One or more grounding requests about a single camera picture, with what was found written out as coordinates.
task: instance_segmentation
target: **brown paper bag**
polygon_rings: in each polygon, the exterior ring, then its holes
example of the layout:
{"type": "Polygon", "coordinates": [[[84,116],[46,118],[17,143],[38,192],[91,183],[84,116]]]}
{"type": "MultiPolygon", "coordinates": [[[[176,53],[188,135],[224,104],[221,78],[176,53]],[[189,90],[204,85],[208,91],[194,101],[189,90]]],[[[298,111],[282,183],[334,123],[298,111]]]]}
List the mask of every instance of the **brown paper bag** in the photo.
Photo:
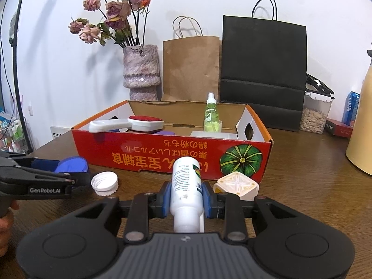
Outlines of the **brown paper bag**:
{"type": "Polygon", "coordinates": [[[219,85],[219,37],[201,36],[191,21],[195,37],[183,37],[163,42],[163,97],[161,100],[206,101],[208,92],[218,98],[219,85]]]}

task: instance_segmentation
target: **wooden table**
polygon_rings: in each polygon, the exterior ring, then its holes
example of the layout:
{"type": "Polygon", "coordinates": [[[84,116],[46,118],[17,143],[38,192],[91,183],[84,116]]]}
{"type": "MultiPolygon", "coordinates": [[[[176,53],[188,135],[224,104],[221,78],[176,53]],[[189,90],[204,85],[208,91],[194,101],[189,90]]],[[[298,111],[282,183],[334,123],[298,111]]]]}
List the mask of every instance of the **wooden table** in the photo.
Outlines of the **wooden table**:
{"type": "MultiPolygon", "coordinates": [[[[260,194],[323,221],[347,234],[354,242],[356,257],[348,279],[372,278],[372,178],[356,169],[345,157],[347,139],[308,132],[270,130],[274,147],[260,194]]],[[[77,155],[70,132],[34,152],[34,156],[63,159],[77,155]]],[[[92,171],[106,168],[91,166],[92,171]]],[[[137,193],[158,191],[168,174],[113,169],[120,186],[115,195],[132,199],[137,193]]],[[[15,212],[13,236],[8,253],[0,258],[0,279],[25,278],[15,260],[15,247],[28,232],[99,200],[92,190],[76,190],[73,199],[20,202],[15,212]]],[[[250,236],[252,223],[247,220],[250,236]]],[[[119,234],[122,234],[125,220],[119,234]]],[[[172,231],[173,221],[153,219],[150,231],[172,231]]],[[[222,232],[223,221],[207,220],[206,231],[222,232]]]]}

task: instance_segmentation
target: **lint roller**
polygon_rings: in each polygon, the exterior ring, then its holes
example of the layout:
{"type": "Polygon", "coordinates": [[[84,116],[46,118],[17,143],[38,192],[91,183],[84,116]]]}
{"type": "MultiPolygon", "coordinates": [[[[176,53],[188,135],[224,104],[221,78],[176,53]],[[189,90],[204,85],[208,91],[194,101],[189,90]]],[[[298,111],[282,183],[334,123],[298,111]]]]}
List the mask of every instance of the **lint roller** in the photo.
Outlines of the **lint roller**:
{"type": "Polygon", "coordinates": [[[89,123],[89,132],[98,133],[128,128],[138,132],[152,132],[163,129],[164,121],[151,116],[129,116],[128,119],[94,120],[89,123]]]}

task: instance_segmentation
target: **plastic storage container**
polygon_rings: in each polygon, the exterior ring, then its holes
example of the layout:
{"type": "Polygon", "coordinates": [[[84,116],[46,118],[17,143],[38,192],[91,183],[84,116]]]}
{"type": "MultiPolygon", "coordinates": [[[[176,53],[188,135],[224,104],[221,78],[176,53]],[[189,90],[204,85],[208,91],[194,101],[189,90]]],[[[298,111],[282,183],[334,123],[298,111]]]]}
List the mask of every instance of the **plastic storage container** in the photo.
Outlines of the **plastic storage container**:
{"type": "Polygon", "coordinates": [[[306,91],[300,129],[322,134],[331,109],[334,92],[321,80],[306,74],[306,91]]]}
{"type": "Polygon", "coordinates": [[[326,125],[332,98],[323,94],[305,91],[300,129],[322,134],[326,125]]]}

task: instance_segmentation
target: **black paper bag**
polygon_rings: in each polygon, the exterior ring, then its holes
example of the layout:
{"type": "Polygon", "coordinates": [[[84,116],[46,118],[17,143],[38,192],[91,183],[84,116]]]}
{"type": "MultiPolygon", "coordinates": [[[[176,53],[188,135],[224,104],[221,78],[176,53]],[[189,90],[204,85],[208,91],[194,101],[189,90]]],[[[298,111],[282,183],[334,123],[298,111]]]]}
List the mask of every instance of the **black paper bag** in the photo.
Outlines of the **black paper bag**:
{"type": "Polygon", "coordinates": [[[272,5],[272,20],[253,18],[256,6],[252,18],[224,16],[220,100],[249,104],[266,127],[298,131],[306,27],[274,20],[272,5]]]}

